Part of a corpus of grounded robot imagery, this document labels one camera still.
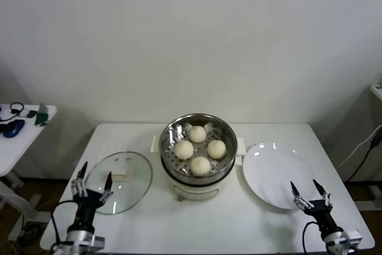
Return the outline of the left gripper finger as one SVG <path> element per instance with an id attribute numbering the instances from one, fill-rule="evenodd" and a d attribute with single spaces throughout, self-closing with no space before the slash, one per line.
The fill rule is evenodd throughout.
<path id="1" fill-rule="evenodd" d="M 102 193 L 102 196 L 99 199 L 100 202 L 105 203 L 109 199 L 109 197 L 113 194 L 113 192 L 111 191 L 112 185 L 113 185 L 112 172 L 110 171 L 106 178 L 104 192 Z"/>
<path id="2" fill-rule="evenodd" d="M 88 165 L 88 162 L 85 162 L 82 168 L 78 171 L 76 178 L 71 181 L 71 191 L 73 196 L 78 196 L 78 197 L 88 196 L 88 192 L 87 192 L 85 181 L 84 181 L 87 165 Z"/>

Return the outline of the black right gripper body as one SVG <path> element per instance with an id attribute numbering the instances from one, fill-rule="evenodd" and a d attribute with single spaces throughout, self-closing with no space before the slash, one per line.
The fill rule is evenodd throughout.
<path id="1" fill-rule="evenodd" d="M 323 199 L 309 201 L 309 203 L 310 207 L 306 207 L 304 213 L 308 216 L 312 216 L 316 220 L 322 238 L 341 231 L 341 228 L 337 226 L 331 216 L 331 205 L 326 205 Z"/>

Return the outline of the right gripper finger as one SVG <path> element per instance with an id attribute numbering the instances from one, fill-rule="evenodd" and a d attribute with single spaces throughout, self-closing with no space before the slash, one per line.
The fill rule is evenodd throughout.
<path id="1" fill-rule="evenodd" d="M 295 184 L 293 184 L 293 182 L 290 182 L 290 184 L 291 184 L 292 194 L 294 197 L 293 202 L 295 203 L 295 205 L 302 211 L 311 210 L 314 207 L 314 205 L 300 196 L 300 193 L 298 189 L 296 188 Z"/>
<path id="2" fill-rule="evenodd" d="M 321 184 L 319 184 L 315 179 L 313 179 L 313 183 L 317 191 L 319 192 L 320 196 L 322 197 L 324 204 L 326 206 L 332 207 L 331 194 L 327 193 L 324 187 Z"/>

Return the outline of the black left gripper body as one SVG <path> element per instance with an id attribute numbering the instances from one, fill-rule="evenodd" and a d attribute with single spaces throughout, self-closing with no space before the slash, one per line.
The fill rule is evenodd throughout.
<path id="1" fill-rule="evenodd" d="M 74 219 L 74 230 L 94 230 L 93 220 L 96 210 L 104 205 L 100 201 L 103 196 L 99 192 L 86 189 L 87 196 L 74 196 L 74 202 L 77 203 L 77 211 Z"/>

